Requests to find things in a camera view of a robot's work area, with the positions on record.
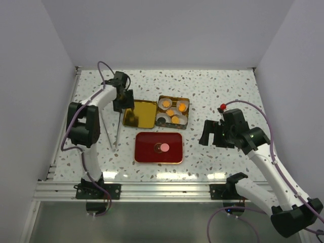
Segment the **white paper cup top left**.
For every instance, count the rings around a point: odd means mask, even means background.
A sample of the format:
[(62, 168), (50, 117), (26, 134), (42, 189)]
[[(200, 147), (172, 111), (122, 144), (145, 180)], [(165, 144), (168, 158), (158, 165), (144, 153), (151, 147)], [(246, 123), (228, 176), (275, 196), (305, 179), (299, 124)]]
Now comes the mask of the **white paper cup top left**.
[(167, 110), (172, 106), (172, 100), (169, 98), (159, 99), (158, 106), (162, 110)]

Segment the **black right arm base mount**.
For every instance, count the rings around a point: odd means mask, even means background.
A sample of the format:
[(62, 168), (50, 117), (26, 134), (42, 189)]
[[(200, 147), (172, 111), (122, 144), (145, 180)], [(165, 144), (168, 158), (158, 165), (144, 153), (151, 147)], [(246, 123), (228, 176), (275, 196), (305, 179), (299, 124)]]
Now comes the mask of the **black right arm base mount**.
[(236, 184), (248, 176), (242, 172), (236, 173), (226, 179), (225, 184), (210, 184), (211, 200), (239, 200), (242, 199), (236, 191)]

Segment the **green tin lid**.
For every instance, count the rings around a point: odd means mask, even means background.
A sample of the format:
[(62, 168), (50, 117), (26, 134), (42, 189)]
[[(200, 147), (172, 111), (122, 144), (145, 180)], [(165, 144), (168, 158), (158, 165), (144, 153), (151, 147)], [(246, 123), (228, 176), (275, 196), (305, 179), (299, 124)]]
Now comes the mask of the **green tin lid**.
[(127, 108), (123, 117), (125, 127), (152, 129), (155, 126), (157, 102), (134, 100), (134, 108)]

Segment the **orange fish cookie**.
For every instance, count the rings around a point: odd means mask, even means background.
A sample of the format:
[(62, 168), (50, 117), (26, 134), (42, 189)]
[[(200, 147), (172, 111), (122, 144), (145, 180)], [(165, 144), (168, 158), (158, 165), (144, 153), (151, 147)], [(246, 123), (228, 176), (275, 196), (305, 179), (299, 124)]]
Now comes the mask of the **orange fish cookie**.
[(185, 112), (187, 109), (187, 106), (184, 104), (184, 103), (180, 103), (179, 106), (178, 106), (178, 110), (180, 112)]

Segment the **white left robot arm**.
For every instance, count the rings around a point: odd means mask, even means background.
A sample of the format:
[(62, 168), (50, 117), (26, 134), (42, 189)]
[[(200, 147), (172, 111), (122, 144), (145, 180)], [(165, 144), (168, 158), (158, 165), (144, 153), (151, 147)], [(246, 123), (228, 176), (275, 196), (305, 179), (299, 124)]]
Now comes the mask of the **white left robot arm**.
[(95, 199), (101, 198), (105, 193), (105, 186), (99, 182), (102, 179), (102, 171), (97, 157), (100, 113), (110, 103), (113, 111), (118, 113), (134, 108), (130, 83), (131, 79), (126, 73), (117, 71), (113, 78), (104, 80), (102, 87), (93, 95), (78, 103), (71, 102), (68, 106), (66, 132), (61, 150), (80, 151), (85, 173), (83, 180), (92, 182), (88, 185), (87, 192)]

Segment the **white paper cup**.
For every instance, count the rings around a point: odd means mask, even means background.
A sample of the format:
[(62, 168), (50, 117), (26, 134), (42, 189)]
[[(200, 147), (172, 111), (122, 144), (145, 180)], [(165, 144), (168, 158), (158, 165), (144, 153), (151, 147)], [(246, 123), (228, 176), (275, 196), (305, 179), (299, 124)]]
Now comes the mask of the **white paper cup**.
[(187, 111), (189, 107), (189, 101), (187, 100), (178, 100), (176, 104), (177, 110), (181, 113), (184, 113)]
[(186, 125), (188, 122), (188, 119), (184, 115), (173, 115), (171, 117), (171, 122), (173, 124), (178, 124), (178, 125)]
[(162, 110), (167, 110), (172, 106), (172, 100), (169, 98), (159, 99), (158, 106)]
[(170, 107), (169, 109), (166, 110), (166, 114), (169, 117), (173, 117), (175, 115), (181, 115), (182, 113), (176, 107)]
[(171, 117), (169, 115), (167, 115), (166, 113), (158, 113), (156, 115), (156, 122), (157, 123), (170, 123), (171, 121)]

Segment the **red lacquer tray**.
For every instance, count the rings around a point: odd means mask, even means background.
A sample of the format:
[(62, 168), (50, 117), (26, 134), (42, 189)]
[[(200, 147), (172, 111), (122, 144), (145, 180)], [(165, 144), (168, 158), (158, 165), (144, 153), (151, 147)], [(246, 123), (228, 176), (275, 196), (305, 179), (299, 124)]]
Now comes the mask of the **red lacquer tray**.
[[(160, 145), (167, 143), (168, 152), (162, 152)], [(134, 159), (142, 164), (180, 164), (183, 161), (183, 141), (180, 133), (140, 132), (135, 138)]]

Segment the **white paper cup bottom left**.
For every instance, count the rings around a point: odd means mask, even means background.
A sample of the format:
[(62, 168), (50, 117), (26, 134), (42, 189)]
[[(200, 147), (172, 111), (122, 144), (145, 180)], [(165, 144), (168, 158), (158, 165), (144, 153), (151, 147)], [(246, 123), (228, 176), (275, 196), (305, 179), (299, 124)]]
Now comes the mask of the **white paper cup bottom left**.
[(169, 115), (167, 115), (166, 113), (158, 113), (156, 115), (156, 122), (157, 123), (170, 123), (171, 121), (171, 117)]

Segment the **steel serving tongs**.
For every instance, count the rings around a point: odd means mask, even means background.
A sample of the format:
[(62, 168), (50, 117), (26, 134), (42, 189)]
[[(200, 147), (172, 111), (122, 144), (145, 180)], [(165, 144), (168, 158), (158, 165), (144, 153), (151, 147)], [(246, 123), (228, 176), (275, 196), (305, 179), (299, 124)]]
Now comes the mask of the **steel serving tongs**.
[(103, 109), (100, 117), (108, 144), (112, 151), (117, 151), (122, 113)]

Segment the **black sandwich cookie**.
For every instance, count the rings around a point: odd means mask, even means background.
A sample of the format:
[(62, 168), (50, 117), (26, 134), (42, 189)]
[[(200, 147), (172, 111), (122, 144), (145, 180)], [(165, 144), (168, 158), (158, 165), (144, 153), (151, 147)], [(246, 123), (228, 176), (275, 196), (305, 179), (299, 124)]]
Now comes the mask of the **black sandwich cookie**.
[(165, 119), (164, 117), (159, 117), (159, 118), (157, 119), (157, 121), (158, 121), (159, 123), (165, 123), (165, 122), (166, 122), (166, 119)]

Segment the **aluminium frame rail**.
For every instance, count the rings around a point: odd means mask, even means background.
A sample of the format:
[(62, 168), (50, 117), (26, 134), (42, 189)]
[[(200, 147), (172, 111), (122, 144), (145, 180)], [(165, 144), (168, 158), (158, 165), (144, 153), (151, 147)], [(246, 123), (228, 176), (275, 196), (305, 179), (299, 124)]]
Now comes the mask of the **aluminium frame rail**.
[[(34, 201), (77, 201), (72, 181), (38, 182)], [(120, 202), (197, 202), (212, 200), (208, 182), (119, 182), (110, 193), (112, 201)]]

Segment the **green cookie tin box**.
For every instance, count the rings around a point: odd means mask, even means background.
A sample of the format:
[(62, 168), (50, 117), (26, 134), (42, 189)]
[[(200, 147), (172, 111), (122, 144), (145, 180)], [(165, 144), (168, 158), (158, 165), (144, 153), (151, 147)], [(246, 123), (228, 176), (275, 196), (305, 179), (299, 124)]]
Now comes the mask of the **green cookie tin box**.
[(157, 102), (155, 125), (185, 130), (189, 122), (189, 108), (188, 98), (161, 95)]

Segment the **orange leaf cookie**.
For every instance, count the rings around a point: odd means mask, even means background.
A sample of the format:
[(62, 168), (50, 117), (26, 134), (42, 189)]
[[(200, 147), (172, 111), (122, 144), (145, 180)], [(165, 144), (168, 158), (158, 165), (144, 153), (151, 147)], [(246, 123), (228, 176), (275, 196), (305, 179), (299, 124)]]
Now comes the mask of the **orange leaf cookie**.
[(168, 110), (166, 111), (166, 114), (167, 114), (168, 116), (173, 116), (173, 115), (175, 115), (174, 110), (172, 110), (172, 109), (168, 109)]

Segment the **pink sandwich cookie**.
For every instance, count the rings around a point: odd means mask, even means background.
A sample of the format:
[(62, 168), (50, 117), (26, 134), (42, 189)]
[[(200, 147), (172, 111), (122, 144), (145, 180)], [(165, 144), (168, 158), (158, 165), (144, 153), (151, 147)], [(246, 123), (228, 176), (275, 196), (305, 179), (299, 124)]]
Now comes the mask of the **pink sandwich cookie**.
[(163, 144), (160, 145), (160, 150), (161, 150), (162, 152), (168, 152), (169, 149), (170, 149), (170, 146), (169, 146), (169, 144), (167, 144), (167, 143), (163, 143)]

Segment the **white paper cup top right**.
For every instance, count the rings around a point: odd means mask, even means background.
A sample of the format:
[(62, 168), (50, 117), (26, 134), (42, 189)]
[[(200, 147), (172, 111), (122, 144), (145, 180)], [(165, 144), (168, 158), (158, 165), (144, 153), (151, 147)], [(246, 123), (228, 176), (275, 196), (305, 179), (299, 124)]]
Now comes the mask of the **white paper cup top right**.
[(187, 100), (178, 100), (176, 104), (177, 110), (181, 113), (184, 113), (187, 111), (189, 107), (189, 101)]

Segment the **tan round biscuit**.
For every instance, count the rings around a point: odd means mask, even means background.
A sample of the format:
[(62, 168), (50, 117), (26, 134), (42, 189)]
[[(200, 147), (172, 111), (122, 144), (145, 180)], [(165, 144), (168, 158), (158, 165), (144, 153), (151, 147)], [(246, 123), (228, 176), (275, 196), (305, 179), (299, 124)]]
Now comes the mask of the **tan round biscuit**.
[(174, 123), (174, 124), (179, 124), (179, 118), (178, 118), (177, 116), (173, 116), (173, 117), (171, 117), (171, 121), (172, 121), (172, 123)]

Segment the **white paper cup bottom right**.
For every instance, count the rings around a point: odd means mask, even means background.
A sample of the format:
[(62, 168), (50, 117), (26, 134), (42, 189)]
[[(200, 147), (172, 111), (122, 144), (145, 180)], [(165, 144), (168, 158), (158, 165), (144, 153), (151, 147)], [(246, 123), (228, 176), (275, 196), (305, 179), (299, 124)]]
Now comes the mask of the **white paper cup bottom right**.
[(186, 125), (188, 122), (188, 119), (184, 115), (173, 115), (171, 117), (171, 122), (173, 124), (178, 124), (178, 125)]

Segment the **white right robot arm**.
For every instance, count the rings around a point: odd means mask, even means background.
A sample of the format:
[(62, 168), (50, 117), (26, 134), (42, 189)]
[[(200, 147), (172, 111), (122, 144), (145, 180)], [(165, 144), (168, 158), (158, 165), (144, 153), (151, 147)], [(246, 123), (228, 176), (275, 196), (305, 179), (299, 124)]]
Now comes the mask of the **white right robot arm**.
[(240, 149), (272, 188), (268, 192), (240, 172), (226, 179), (222, 197), (250, 200), (270, 217), (275, 230), (285, 238), (312, 225), (323, 210), (322, 202), (310, 198), (296, 183), (274, 154), (265, 132), (259, 127), (250, 128), (240, 109), (219, 112), (220, 121), (205, 121), (199, 144), (207, 146), (213, 134), (214, 146)]

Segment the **white paper cup centre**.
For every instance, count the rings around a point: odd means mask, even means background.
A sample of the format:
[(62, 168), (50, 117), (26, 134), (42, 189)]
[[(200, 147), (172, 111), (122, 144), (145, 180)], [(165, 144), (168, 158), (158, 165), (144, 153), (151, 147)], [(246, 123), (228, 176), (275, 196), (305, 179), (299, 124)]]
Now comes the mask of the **white paper cup centre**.
[(176, 107), (170, 107), (169, 109), (166, 110), (166, 114), (169, 117), (173, 117), (175, 115), (181, 115), (182, 113)]

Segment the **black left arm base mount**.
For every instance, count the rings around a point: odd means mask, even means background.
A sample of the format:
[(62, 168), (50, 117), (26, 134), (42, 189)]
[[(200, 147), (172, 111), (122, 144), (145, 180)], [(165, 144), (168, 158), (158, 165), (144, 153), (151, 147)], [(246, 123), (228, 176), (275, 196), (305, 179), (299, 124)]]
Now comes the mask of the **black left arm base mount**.
[(81, 182), (74, 185), (76, 199), (112, 199), (119, 200), (122, 185), (117, 183), (104, 183), (101, 178), (96, 185), (91, 181), (81, 179)]

